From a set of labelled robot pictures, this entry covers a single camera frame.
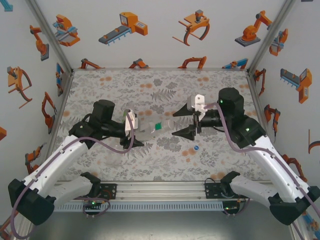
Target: blue object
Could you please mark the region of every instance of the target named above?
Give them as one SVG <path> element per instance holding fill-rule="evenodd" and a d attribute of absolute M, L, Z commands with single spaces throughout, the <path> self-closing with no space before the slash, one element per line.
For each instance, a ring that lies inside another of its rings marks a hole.
<path fill-rule="evenodd" d="M 246 65 L 247 62 L 248 62 L 248 58 L 241 59 L 241 60 L 239 60 L 239 61 L 236 62 L 236 66 L 237 66 L 237 67 L 241 67 L 241 66 L 243 66 L 243 65 Z M 232 68 L 232 65 L 231 65 L 231 63 L 229 63 L 229 64 L 225 65 L 223 68 L 225 68 L 225 69 L 231 69 L 231 68 Z"/>
<path fill-rule="evenodd" d="M 0 2 L 4 7 L 5 12 L 12 12 L 14 10 L 14 6 L 9 4 L 7 0 L 0 0 Z"/>
<path fill-rule="evenodd" d="M 314 219 L 309 215 L 309 213 L 306 213 L 306 215 L 302 215 L 302 217 L 307 225 L 312 224 L 312 222 L 314 221 Z M 320 240 L 320 231 L 313 231 L 313 233 L 316 236 L 316 238 Z"/>
<path fill-rule="evenodd" d="M 56 84 L 59 84 L 61 86 L 61 66 L 59 63 L 56 63 L 56 72 L 58 73 L 56 76 Z"/>

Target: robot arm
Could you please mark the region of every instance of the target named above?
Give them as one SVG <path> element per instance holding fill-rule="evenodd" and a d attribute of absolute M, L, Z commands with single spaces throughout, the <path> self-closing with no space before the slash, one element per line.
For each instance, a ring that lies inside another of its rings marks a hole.
<path fill-rule="evenodd" d="M 124 149 L 141 144 L 143 146 L 133 135 L 134 129 L 138 128 L 137 116 L 130 110 L 127 113 L 130 121 L 112 121 L 114 107 L 115 104 L 111 101 L 95 102 L 92 113 L 72 127 L 69 136 L 41 166 L 22 181 L 14 179 L 9 184 L 8 191 L 13 210 L 16 208 L 33 224 L 40 225 L 50 217 L 55 207 L 79 196 L 97 197 L 100 192 L 100 180 L 88 172 L 66 184 L 56 187 L 55 184 L 64 170 L 88 151 L 96 141 L 116 137 L 121 139 L 120 144 Z"/>
<path fill-rule="evenodd" d="M 239 148 L 232 146 L 233 149 L 247 152 L 268 174 L 274 185 L 274 188 L 265 187 L 233 171 L 221 179 L 221 190 L 227 196 L 238 194 L 252 198 L 269 207 L 281 223 L 291 224 L 310 206 L 302 191 L 314 202 L 320 197 L 320 189 L 301 180 L 276 151 L 260 124 L 244 114 L 244 98 L 238 90 L 220 90 L 217 104 L 223 113 L 230 140 Z M 204 96 L 188 98 L 187 104 L 173 116 L 193 116 L 193 124 L 172 134 L 194 140 L 202 128 L 223 126 L 219 111 L 207 108 Z"/>

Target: robot arm sticker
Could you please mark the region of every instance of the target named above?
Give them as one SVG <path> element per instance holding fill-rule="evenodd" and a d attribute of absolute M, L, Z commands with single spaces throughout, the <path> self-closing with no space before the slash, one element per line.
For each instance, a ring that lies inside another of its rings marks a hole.
<path fill-rule="evenodd" d="M 235 41 L 243 47 L 260 42 L 260 38 L 257 37 L 256 33 L 258 32 L 261 23 L 264 23 L 269 30 L 272 21 L 266 17 L 266 11 L 261 11 L 255 15 L 256 21 L 254 25 L 247 26 L 243 31 L 243 36 L 240 36 L 235 39 Z"/>
<path fill-rule="evenodd" d="M 125 37 L 128 33 L 133 34 L 137 32 L 143 36 L 148 34 L 148 26 L 138 21 L 138 16 L 132 12 L 121 12 L 120 21 L 121 25 L 119 27 L 99 38 L 100 43 L 109 46 L 110 43 L 115 43 L 115 40 L 120 39 L 122 36 Z"/>
<path fill-rule="evenodd" d="M 310 129 L 308 131 L 308 153 L 310 154 L 310 151 L 312 148 L 320 146 L 320 140 L 319 141 L 313 141 L 310 143 Z"/>
<path fill-rule="evenodd" d="M 58 14 L 56 16 L 56 22 L 53 24 L 53 26 L 57 31 L 54 34 L 55 38 L 61 45 L 70 47 L 80 41 L 77 32 L 78 29 L 72 26 L 71 21 L 65 16 Z"/>
<path fill-rule="evenodd" d="M 205 39 L 205 37 L 207 36 L 208 32 L 209 32 L 209 29 L 210 29 L 210 23 L 209 23 L 209 18 L 207 18 L 205 15 L 204 15 L 204 12 L 202 10 L 198 10 L 196 11 L 195 13 L 189 15 L 189 16 L 186 16 L 184 18 L 184 20 L 186 22 L 188 22 L 189 24 L 186 24 L 182 21 L 179 21 L 180 24 L 182 24 L 183 26 L 186 27 L 186 30 L 185 30 L 185 35 L 184 35 L 184 38 L 183 38 L 183 41 L 178 39 L 177 37 L 173 36 L 172 38 L 174 38 L 175 40 L 178 40 L 179 42 L 187 45 L 187 46 L 190 46 L 189 43 L 188 43 L 188 37 L 189 35 L 191 36 L 194 36 L 195 38 L 199 39 L 199 40 L 203 40 Z M 201 36 L 197 36 L 195 34 L 193 34 L 193 32 L 201 27 L 205 27 L 205 30 L 203 32 L 203 34 Z"/>
<path fill-rule="evenodd" d="M 303 104 L 309 98 L 309 87 L 312 84 L 312 74 L 308 68 L 306 68 L 300 76 L 297 76 L 286 69 L 281 69 L 280 77 L 291 87 L 295 86 L 295 90 L 299 92 L 299 103 Z"/>
<path fill-rule="evenodd" d="M 28 98 L 24 93 L 25 90 L 27 90 L 28 88 L 30 88 L 32 86 L 31 80 L 30 80 L 28 74 L 18 66 L 15 68 L 12 68 L 9 66 L 6 71 L 8 73 L 8 87 L 11 87 L 14 85 L 14 88 L 11 89 L 10 91 L 8 91 L 8 93 L 10 94 L 13 91 L 17 90 L 20 93 L 20 95 L 22 96 L 22 98 L 26 101 L 24 104 L 22 104 L 19 107 L 19 109 L 20 109 L 24 105 L 26 105 L 27 103 L 32 101 L 32 98 Z M 22 76 L 25 76 L 25 78 L 28 82 L 28 85 L 29 85 L 25 88 L 22 86 Z"/>
<path fill-rule="evenodd" d="M 7 131 L 0 127 L 0 141 L 7 136 Z"/>

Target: metal frame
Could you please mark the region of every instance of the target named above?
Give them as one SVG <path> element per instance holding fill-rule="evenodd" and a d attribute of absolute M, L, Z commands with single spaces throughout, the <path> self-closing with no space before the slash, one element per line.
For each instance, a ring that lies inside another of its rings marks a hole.
<path fill-rule="evenodd" d="M 256 55 L 254 56 L 251 65 L 249 67 L 249 75 L 253 76 L 255 70 L 257 69 L 260 61 L 264 57 L 265 53 L 268 51 L 270 45 L 272 44 L 273 40 L 276 36 L 278 36 L 279 29 L 281 25 L 284 23 L 288 13 L 291 11 L 292 7 L 294 6 L 297 0 L 285 0 L 284 4 L 282 5 L 280 11 L 278 12 L 275 20 L 271 24 L 271 27 L 265 36 L 260 48 L 258 49 Z"/>

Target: patterned table surface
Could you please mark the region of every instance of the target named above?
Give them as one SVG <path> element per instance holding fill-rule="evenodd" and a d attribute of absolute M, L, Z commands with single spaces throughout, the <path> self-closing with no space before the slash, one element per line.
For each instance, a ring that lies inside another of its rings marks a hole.
<path fill-rule="evenodd" d="M 180 130 L 192 122 L 192 117 L 172 114 L 187 102 L 188 96 L 201 94 L 206 103 L 216 102 L 219 90 L 225 87 L 238 89 L 244 97 L 245 113 L 258 120 L 244 71 L 76 71 L 54 149 L 75 123 L 92 112 L 94 102 L 100 99 L 115 103 L 112 119 L 117 122 L 123 119 L 125 109 L 134 108 L 142 123 L 173 119 Z M 252 180 L 268 180 L 253 159 L 230 148 L 224 133 L 206 128 L 195 138 L 190 141 L 166 132 L 146 142 L 144 147 L 121 155 L 95 144 L 60 180 L 70 181 L 90 172 L 103 181 L 203 181 L 208 177 L 219 180 L 230 171 Z M 118 138 L 104 142 L 119 145 Z M 170 143 L 176 144 L 176 148 L 170 149 Z M 198 151 L 194 150 L 195 145 L 199 146 Z"/>

